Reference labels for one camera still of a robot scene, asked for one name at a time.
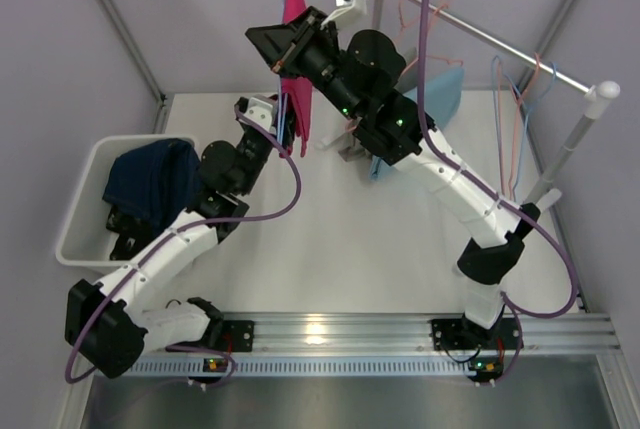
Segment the pink trousers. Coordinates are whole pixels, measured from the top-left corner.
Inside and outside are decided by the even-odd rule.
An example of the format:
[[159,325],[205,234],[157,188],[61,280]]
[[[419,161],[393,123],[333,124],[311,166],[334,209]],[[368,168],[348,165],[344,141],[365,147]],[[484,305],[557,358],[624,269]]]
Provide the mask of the pink trousers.
[[[305,0],[284,0],[282,22],[290,23],[307,9]],[[287,97],[287,111],[296,116],[295,135],[300,139],[300,156],[307,153],[311,128],[312,84],[308,79],[283,79],[283,95]]]

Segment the navy blue trousers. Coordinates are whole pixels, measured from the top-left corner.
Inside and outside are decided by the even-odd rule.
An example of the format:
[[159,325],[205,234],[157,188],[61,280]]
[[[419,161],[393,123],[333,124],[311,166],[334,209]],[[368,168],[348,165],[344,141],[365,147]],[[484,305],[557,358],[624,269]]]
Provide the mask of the navy blue trousers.
[[114,161],[102,199],[161,233],[201,188],[193,145],[168,138],[130,150]]

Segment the black white patterned trousers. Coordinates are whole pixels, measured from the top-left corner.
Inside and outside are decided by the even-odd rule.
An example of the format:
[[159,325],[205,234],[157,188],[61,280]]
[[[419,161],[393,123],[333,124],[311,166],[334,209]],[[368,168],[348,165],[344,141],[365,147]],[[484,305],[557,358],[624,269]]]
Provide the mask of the black white patterned trousers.
[[160,234],[159,227],[145,214],[117,205],[111,206],[105,227],[117,235],[109,253],[111,261],[131,260]]

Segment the coral pink hanger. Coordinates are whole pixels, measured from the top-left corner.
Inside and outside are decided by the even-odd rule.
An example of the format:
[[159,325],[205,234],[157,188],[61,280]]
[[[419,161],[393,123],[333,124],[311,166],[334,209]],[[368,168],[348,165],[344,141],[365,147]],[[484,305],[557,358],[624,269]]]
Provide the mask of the coral pink hanger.
[[524,105],[524,96],[519,91],[517,86],[513,83],[509,83],[511,95],[516,105],[516,116],[514,119],[513,132],[512,132],[512,146],[511,146],[511,161],[509,170],[509,179],[507,182],[508,195],[511,200],[516,199],[516,179],[518,169],[520,167],[519,157],[521,154],[520,144],[522,142],[522,119],[520,110]]

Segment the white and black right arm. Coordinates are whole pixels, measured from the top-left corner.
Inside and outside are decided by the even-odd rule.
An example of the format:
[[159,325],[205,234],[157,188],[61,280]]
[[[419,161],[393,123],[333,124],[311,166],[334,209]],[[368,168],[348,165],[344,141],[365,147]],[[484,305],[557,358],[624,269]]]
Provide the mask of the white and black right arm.
[[383,33],[361,30],[341,48],[336,24],[310,7],[287,24],[245,35],[272,72],[308,80],[356,121],[354,136],[366,151],[419,180],[466,227],[470,240],[457,261],[467,279],[461,334],[475,345],[495,339],[505,309],[502,279],[520,259],[539,209],[508,210],[426,112],[396,89],[406,61]]

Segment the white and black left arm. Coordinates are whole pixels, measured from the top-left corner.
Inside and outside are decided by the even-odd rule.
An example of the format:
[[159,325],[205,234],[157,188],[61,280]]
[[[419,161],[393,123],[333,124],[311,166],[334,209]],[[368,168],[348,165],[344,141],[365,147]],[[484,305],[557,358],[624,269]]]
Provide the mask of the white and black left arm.
[[224,315],[202,297],[159,310],[148,309],[156,294],[195,259],[217,247],[245,219],[244,202],[273,150],[278,104],[272,97],[241,97],[234,110],[243,135],[203,151],[199,190],[185,209],[133,259],[95,283],[85,279],[69,291],[65,339],[72,351],[65,378],[83,356],[108,378],[129,370],[157,350],[181,346],[222,351]]

